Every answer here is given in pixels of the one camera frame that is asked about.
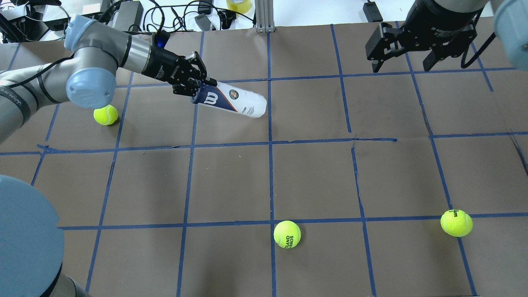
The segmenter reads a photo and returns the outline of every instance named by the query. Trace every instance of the light blue cap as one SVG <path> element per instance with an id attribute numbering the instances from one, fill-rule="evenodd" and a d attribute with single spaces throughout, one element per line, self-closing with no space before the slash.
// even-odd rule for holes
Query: light blue cap
<path id="1" fill-rule="evenodd" d="M 0 175 L 0 296 L 40 296 L 64 255 L 59 216 L 34 187 Z"/>
<path id="2" fill-rule="evenodd" d="M 79 42 L 79 39 L 81 39 L 82 34 L 95 21 L 96 20 L 82 15 L 73 15 L 70 19 L 70 23 L 68 24 L 68 28 L 66 28 L 64 47 L 69 51 L 73 51 L 77 45 L 77 42 Z"/>
<path id="3" fill-rule="evenodd" d="M 495 34 L 510 63 L 528 71 L 528 0 L 506 0 L 495 12 Z"/>
<path id="4" fill-rule="evenodd" d="M 98 67 L 81 69 L 70 76 L 66 94 L 75 104 L 84 108 L 103 108 L 110 104 L 116 89 L 116 77 Z"/>

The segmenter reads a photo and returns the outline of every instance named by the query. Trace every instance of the yellow tennis ball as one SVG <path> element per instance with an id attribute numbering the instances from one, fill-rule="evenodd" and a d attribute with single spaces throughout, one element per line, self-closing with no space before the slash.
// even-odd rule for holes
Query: yellow tennis ball
<path id="1" fill-rule="evenodd" d="M 444 212 L 440 219 L 442 229 L 449 235 L 463 237 L 473 229 L 473 220 L 460 209 L 452 209 Z"/>
<path id="2" fill-rule="evenodd" d="M 273 231 L 275 242 L 282 248 L 293 248 L 300 241 L 300 228 L 292 221 L 282 221 Z"/>
<path id="3" fill-rule="evenodd" d="M 112 105 L 93 110 L 93 118 L 97 123 L 108 126 L 117 121 L 117 109 Z"/>

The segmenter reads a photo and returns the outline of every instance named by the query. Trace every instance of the yellow tape roll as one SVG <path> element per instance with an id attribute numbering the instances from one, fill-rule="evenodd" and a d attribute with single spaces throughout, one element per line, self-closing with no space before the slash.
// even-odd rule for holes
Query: yellow tape roll
<path id="1" fill-rule="evenodd" d="M 228 9 L 237 11 L 239 13 L 246 13 L 251 8 L 251 1 L 249 0 L 226 0 Z"/>

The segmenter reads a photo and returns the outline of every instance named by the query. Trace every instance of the robotic arm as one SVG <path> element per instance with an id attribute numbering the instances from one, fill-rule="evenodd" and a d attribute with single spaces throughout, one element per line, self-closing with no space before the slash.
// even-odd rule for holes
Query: robotic arm
<path id="1" fill-rule="evenodd" d="M 217 85 L 197 52 L 177 55 L 159 47 L 156 37 L 148 42 L 83 16 L 72 17 L 64 42 L 72 57 L 0 72 L 0 143 L 42 106 L 70 100 L 81 107 L 105 107 L 114 96 L 118 67 L 166 81 L 184 96 L 195 96 L 201 83 Z"/>
<path id="2" fill-rule="evenodd" d="M 431 50 L 423 61 L 425 71 L 441 60 L 459 57 L 477 36 L 473 19 L 488 0 L 416 0 L 398 29 L 381 23 L 365 45 L 373 72 L 383 63 L 409 51 Z M 528 1 L 492 0 L 495 34 L 504 44 L 513 66 L 528 71 Z"/>

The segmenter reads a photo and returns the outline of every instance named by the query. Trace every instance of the logo on can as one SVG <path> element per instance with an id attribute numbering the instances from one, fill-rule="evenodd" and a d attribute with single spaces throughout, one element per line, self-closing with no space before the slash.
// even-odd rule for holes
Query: logo on can
<path id="1" fill-rule="evenodd" d="M 231 99 L 233 100 L 237 100 L 238 99 L 238 92 L 237 90 L 229 90 L 229 97 L 231 97 Z"/>

